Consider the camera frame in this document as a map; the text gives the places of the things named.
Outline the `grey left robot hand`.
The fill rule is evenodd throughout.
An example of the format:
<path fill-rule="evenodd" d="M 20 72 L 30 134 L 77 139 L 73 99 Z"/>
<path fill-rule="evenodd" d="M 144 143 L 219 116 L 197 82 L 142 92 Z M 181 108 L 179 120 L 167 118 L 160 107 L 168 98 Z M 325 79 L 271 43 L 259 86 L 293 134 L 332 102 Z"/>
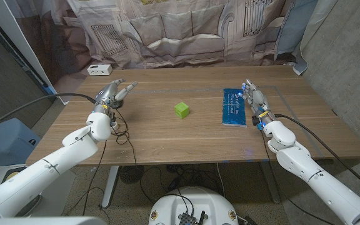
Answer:
<path fill-rule="evenodd" d="M 118 109 L 123 106 L 124 98 L 138 85 L 138 82 L 134 81 L 119 91 L 118 86 L 124 81 L 124 79 L 114 80 L 97 93 L 94 113 L 108 114 L 110 109 Z"/>

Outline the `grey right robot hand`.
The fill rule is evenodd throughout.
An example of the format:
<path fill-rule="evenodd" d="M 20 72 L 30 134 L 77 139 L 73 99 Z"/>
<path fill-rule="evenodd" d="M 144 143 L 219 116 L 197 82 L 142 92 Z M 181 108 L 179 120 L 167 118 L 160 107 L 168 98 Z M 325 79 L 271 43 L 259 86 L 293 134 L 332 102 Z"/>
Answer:
<path fill-rule="evenodd" d="M 253 112 L 252 123 L 259 129 L 276 120 L 271 112 L 266 96 L 249 79 L 242 84 L 241 97 L 250 105 Z"/>

